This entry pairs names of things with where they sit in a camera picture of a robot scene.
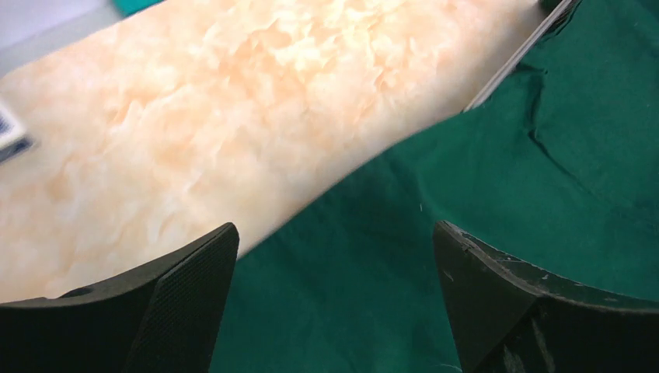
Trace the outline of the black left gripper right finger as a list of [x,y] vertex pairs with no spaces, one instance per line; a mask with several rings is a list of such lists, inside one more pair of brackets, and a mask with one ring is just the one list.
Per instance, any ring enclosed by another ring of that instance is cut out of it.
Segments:
[[464,372],[656,372],[658,304],[553,274],[448,221],[434,255]]

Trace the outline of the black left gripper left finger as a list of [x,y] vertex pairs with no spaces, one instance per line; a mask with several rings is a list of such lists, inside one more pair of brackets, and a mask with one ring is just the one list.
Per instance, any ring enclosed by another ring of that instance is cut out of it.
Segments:
[[59,298],[1,306],[3,372],[206,372],[235,269],[224,224]]

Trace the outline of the dark green surgical drape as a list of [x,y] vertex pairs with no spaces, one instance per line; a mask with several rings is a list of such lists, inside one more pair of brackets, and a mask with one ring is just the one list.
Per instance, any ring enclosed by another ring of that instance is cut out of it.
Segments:
[[461,371],[440,220],[657,299],[656,1],[578,2],[485,103],[393,146],[243,257],[211,370]]

